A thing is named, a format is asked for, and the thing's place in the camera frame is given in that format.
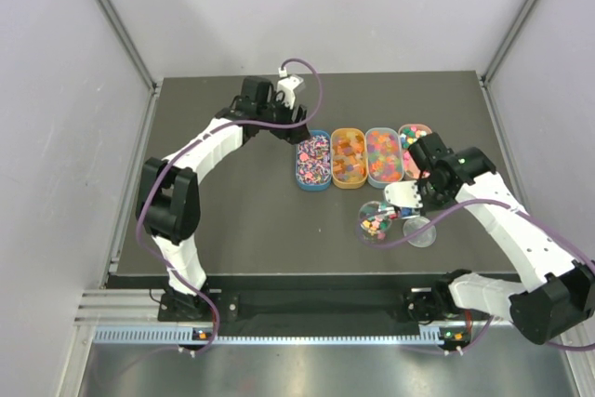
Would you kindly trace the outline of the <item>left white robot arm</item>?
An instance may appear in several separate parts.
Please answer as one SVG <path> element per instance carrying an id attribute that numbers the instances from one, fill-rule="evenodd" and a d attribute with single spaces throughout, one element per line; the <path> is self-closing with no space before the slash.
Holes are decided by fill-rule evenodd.
<path id="1" fill-rule="evenodd" d="M 262 129 L 292 145 L 310 137 L 303 121 L 307 110 L 296 105 L 304 80 L 282 73 L 276 84 L 259 76 L 244 79 L 240 94 L 220 110 L 205 130 L 186 146 L 159 159 L 148 159 L 141 171 L 136 206 L 137 235 L 146 232 L 165 261 L 168 284 L 178 307 L 197 320 L 210 311 L 211 298 L 201 291 L 206 273 L 194 235 L 201 217 L 199 185 L 229 154 Z"/>

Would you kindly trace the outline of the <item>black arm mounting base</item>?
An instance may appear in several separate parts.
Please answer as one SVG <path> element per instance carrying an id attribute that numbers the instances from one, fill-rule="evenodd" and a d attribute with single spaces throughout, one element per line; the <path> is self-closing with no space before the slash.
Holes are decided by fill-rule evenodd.
<path id="1" fill-rule="evenodd" d="M 335 289 L 312 290 L 206 290 L 199 296 L 185 296 L 167 290 L 161 297 L 161 321 L 199 321 L 218 311 L 216 320 L 229 324 L 260 315 L 283 317 L 310 315 L 387 316 L 398 323 L 430 324 L 459 317 L 463 311 L 444 311 L 431 292 L 395 290 Z"/>

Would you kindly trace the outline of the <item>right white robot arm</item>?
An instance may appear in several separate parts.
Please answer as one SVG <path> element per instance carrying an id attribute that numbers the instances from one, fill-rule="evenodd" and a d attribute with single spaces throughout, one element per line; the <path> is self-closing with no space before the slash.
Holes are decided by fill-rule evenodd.
<path id="1" fill-rule="evenodd" d="M 439 217 L 469 211 L 519 277 L 511 282 L 467 270 L 447 273 L 432 288 L 442 317 L 481 311 L 511 322 L 537 345 L 593 317 L 593 261 L 553 231 L 539 228 L 481 150 L 454 152 L 432 133 L 408 151 L 421 174 L 414 183 L 421 211 Z"/>

